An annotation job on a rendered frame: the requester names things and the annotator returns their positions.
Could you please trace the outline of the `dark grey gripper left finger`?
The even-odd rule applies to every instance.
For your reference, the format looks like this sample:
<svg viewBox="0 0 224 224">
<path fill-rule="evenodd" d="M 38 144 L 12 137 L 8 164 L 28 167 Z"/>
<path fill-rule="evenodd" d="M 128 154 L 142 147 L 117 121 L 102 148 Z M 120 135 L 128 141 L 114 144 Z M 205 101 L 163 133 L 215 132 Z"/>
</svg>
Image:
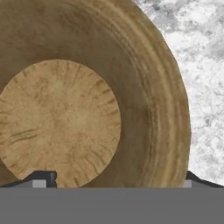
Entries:
<svg viewBox="0 0 224 224">
<path fill-rule="evenodd" d="M 6 187 L 30 187 L 30 188 L 56 188 L 57 183 L 56 171 L 34 171 L 26 178 L 11 182 L 6 185 L 1 185 L 1 188 Z"/>
</svg>

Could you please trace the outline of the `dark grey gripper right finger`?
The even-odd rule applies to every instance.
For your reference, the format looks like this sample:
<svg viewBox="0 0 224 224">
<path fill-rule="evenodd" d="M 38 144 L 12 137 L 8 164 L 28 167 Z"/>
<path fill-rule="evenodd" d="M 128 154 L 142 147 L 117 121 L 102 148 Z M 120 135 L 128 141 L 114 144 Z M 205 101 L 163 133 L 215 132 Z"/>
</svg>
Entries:
<svg viewBox="0 0 224 224">
<path fill-rule="evenodd" d="M 196 187 L 212 187 L 212 188 L 223 188 L 223 185 L 218 185 L 210 181 L 201 179 L 188 171 L 185 177 L 184 188 L 196 188 Z"/>
</svg>

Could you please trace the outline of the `large brown wooden bowl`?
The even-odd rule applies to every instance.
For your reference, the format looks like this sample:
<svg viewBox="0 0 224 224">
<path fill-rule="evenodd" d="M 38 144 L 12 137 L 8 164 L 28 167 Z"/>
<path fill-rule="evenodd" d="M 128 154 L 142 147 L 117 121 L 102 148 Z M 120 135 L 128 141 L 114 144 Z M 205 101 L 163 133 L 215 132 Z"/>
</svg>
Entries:
<svg viewBox="0 0 224 224">
<path fill-rule="evenodd" d="M 181 187 L 190 142 L 177 62 L 132 0 L 0 0 L 0 185 Z"/>
</svg>

